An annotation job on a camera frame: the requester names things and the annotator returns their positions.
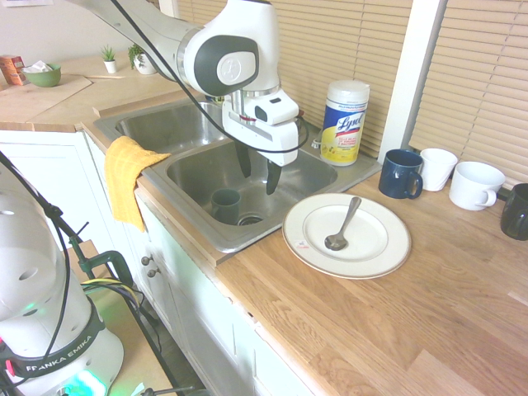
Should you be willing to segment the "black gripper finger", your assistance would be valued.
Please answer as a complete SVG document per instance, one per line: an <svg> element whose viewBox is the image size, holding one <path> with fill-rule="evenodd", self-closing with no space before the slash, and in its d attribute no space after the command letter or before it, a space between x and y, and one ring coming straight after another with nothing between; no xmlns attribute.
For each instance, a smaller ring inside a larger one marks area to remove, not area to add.
<svg viewBox="0 0 528 396"><path fill-rule="evenodd" d="M271 195L275 192L280 177L282 167L272 162L270 159L267 160L267 181L266 181L266 193Z"/></svg>
<svg viewBox="0 0 528 396"><path fill-rule="evenodd" d="M246 144L235 142L235 149L238 158L238 163L241 171L245 177L251 176L251 161L249 157L248 146Z"/></svg>

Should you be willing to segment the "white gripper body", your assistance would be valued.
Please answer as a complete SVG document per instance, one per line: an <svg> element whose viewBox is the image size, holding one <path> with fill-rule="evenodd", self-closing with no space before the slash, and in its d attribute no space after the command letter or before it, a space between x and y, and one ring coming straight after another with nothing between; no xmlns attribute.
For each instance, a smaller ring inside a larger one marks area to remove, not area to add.
<svg viewBox="0 0 528 396"><path fill-rule="evenodd" d="M224 98L224 130L255 148L261 155L284 167L297 159L298 105L283 91L260 97L246 97L242 114L233 110L233 95Z"/></svg>

